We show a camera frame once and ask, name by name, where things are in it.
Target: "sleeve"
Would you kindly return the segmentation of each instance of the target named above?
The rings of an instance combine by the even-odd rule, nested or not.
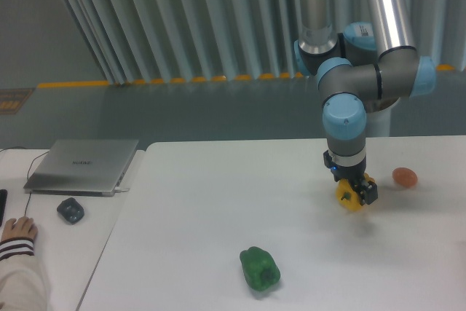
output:
[[[47,310],[44,279],[28,238],[0,243],[0,310]]]

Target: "hand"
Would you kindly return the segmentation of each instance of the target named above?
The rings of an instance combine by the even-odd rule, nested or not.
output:
[[[26,216],[16,219],[10,219],[5,223],[3,234],[1,235],[0,243],[10,238],[31,238],[36,239],[37,226],[34,220]]]

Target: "laptop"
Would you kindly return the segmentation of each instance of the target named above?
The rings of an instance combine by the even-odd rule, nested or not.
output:
[[[57,140],[24,189],[38,194],[111,197],[137,145],[138,140]]]

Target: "silver pole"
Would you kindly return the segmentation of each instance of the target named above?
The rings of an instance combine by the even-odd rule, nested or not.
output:
[[[415,47],[405,0],[368,0],[377,52],[394,47]]]
[[[330,13],[330,0],[299,0],[302,32],[300,48],[309,54],[323,54],[336,44]]]

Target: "laptop logo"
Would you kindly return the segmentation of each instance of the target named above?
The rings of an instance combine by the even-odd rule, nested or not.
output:
[[[74,165],[91,165],[92,160],[74,160],[73,164]]]

